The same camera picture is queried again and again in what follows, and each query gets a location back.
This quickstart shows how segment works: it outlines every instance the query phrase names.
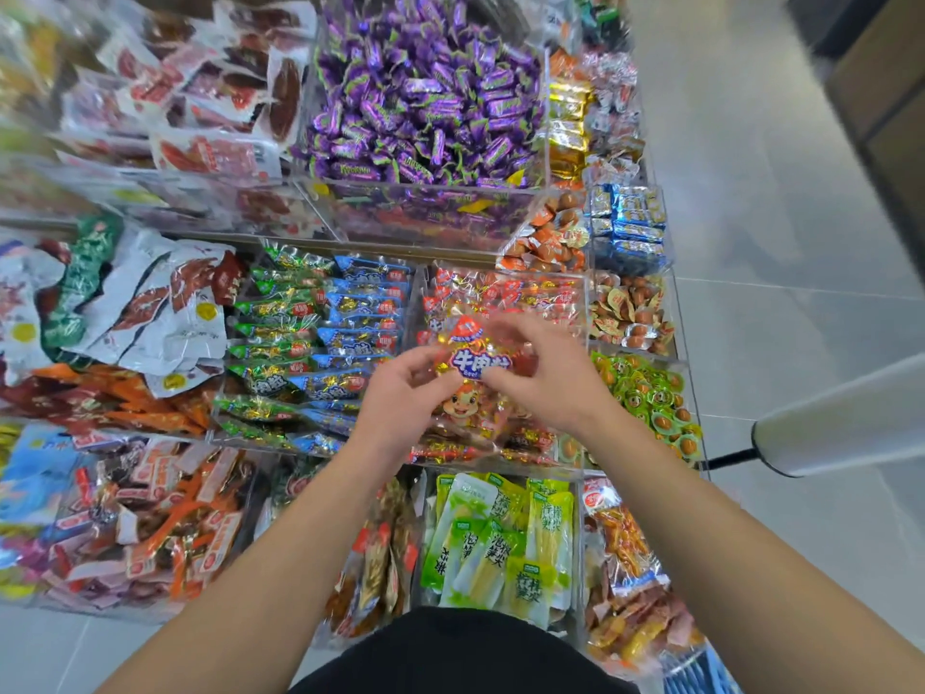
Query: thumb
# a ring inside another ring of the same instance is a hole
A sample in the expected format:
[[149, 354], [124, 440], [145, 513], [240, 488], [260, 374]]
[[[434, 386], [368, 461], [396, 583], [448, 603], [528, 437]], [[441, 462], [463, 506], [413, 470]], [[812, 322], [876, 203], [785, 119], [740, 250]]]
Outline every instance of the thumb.
[[519, 403], [525, 403], [525, 400], [530, 398], [533, 384], [531, 377], [524, 377], [500, 367], [489, 367], [483, 370], [482, 381]]
[[438, 404], [449, 399], [464, 382], [465, 379], [458, 370], [451, 370], [421, 385], [414, 393], [421, 399], [422, 404], [427, 404], [427, 412], [430, 413]]

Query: person's left hand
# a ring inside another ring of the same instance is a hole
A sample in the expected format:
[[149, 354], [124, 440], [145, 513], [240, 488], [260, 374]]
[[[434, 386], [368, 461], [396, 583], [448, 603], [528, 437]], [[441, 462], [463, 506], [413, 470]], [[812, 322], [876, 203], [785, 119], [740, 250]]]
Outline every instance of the person's left hand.
[[445, 354], [442, 346], [422, 346], [379, 365], [363, 397], [352, 445], [386, 463], [404, 463], [410, 447], [426, 431], [434, 408], [463, 384], [456, 370], [434, 378], [434, 361]]

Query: person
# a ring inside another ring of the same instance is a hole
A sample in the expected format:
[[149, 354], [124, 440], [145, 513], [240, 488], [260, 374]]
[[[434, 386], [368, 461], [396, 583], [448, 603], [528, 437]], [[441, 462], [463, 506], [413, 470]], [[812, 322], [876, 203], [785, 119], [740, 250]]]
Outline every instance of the person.
[[[567, 332], [531, 314], [506, 314], [486, 326], [497, 337], [529, 341], [538, 367], [531, 377], [490, 368], [483, 380], [588, 448], [633, 508], [674, 588], [744, 691], [921, 691], [925, 655], [679, 461], [611, 397]], [[97, 693], [289, 690], [376, 490], [407, 459], [433, 408], [463, 381], [455, 371], [427, 378], [439, 354], [438, 348], [416, 348], [380, 365], [341, 452]], [[510, 616], [422, 608], [291, 691], [530, 688], [633, 689]]]

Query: black shirt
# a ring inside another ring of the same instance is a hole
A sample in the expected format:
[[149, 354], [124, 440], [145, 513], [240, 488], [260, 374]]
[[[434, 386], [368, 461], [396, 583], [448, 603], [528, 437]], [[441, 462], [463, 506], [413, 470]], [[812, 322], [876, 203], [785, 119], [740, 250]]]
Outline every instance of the black shirt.
[[555, 636], [489, 611], [423, 607], [353, 646], [290, 694], [637, 694]]

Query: yellow circle label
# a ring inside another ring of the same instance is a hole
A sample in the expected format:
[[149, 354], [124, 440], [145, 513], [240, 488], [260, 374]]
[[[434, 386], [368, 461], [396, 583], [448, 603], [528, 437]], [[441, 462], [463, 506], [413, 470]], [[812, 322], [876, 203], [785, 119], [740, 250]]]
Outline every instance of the yellow circle label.
[[202, 302], [196, 305], [196, 314], [201, 319], [212, 321], [218, 315], [218, 309], [212, 302]]
[[186, 384], [186, 376], [180, 373], [171, 373], [164, 378], [164, 389], [178, 389]]
[[34, 324], [17, 324], [13, 326], [13, 331], [11, 335], [14, 339], [20, 343], [28, 343], [31, 340], [35, 340], [36, 330]]

